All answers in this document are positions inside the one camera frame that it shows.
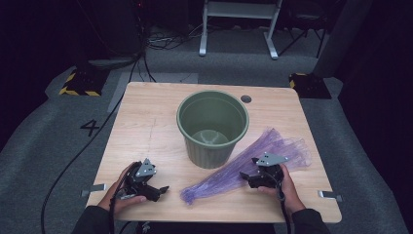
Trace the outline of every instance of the yellow black hazard tape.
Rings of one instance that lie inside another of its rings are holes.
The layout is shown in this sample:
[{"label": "yellow black hazard tape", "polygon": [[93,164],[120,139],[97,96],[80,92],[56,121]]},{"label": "yellow black hazard tape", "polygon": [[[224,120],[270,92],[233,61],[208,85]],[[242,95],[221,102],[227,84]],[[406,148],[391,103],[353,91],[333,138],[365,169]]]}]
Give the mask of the yellow black hazard tape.
[{"label": "yellow black hazard tape", "polygon": [[61,88],[60,95],[101,96],[109,71],[99,71],[93,77],[85,77],[74,69]]}]

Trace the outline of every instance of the gray carpet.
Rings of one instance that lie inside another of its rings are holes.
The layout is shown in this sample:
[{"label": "gray carpet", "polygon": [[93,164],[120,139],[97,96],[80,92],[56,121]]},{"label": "gray carpet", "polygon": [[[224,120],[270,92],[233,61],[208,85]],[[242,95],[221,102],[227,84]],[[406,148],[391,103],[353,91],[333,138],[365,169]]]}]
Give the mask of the gray carpet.
[{"label": "gray carpet", "polygon": [[[290,40],[287,32],[274,35],[278,50]],[[278,60],[270,58],[261,29],[209,34],[204,58],[198,56],[199,43],[197,37],[173,50],[148,49],[154,78],[166,82],[161,77],[170,74],[174,77],[171,82],[189,82],[185,77],[195,74],[200,84],[288,87],[290,73],[311,72],[317,63],[314,34],[301,39]],[[143,61],[137,66],[133,79],[147,78]],[[58,91],[72,69],[53,80],[45,91],[49,99],[20,124],[1,152],[0,233],[41,231],[45,196],[91,139],[89,131],[80,127],[91,120],[102,127],[131,72],[131,66],[111,71],[102,97],[60,96]],[[408,233],[392,191],[368,160],[337,100],[341,82],[329,78],[325,83],[333,99],[301,99],[301,103],[332,188],[344,198],[339,203],[342,221],[328,227],[332,233]],[[56,185],[46,208],[47,233],[72,230],[87,202],[80,191],[94,182],[115,118],[116,113]],[[117,223],[118,231],[122,224]],[[285,233],[284,224],[275,226],[278,233]],[[131,228],[125,233],[132,233]]]}]

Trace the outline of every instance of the purple plastic bag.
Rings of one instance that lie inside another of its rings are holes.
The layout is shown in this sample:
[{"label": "purple plastic bag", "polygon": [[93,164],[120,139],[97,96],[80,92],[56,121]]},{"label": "purple plastic bag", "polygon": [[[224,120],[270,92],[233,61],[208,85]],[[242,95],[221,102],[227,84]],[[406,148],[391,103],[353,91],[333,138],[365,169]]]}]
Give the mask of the purple plastic bag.
[{"label": "purple plastic bag", "polygon": [[266,152],[287,157],[288,162],[285,165],[289,171],[311,164],[311,155],[303,139],[283,139],[275,129],[268,129],[233,161],[201,182],[184,188],[181,191],[181,199],[191,205],[198,198],[210,197],[247,185],[240,172],[255,175],[257,166],[251,159],[259,158]]}]

